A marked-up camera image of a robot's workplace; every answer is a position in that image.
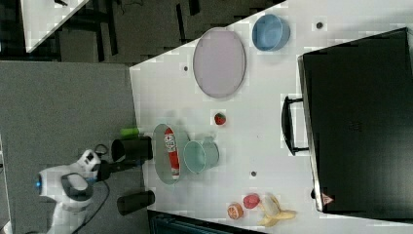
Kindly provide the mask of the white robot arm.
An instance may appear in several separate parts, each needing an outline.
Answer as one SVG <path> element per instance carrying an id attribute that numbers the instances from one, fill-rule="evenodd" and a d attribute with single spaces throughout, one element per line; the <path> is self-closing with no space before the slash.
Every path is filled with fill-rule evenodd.
<path id="1" fill-rule="evenodd" d="M 107 163 L 100 159 L 101 155 L 101 152 L 88 149 L 76 162 L 47 168 L 38 174 L 39 195 L 56 202 L 52 224 L 46 234 L 74 234 L 80 230 L 87 223 L 94 184 L 143 163 L 139 159 Z"/>

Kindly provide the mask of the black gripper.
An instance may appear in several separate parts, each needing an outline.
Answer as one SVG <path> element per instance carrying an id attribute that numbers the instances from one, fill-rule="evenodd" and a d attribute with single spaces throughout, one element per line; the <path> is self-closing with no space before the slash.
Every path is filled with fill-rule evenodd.
<path id="1" fill-rule="evenodd" d="M 134 161 L 123 161 L 120 166 L 117 163 L 108 163 L 103 161 L 97 172 L 96 180 L 105 181 L 114 173 L 120 171 L 126 171 L 134 168 L 141 167 L 144 164 L 144 161 L 134 160 Z"/>

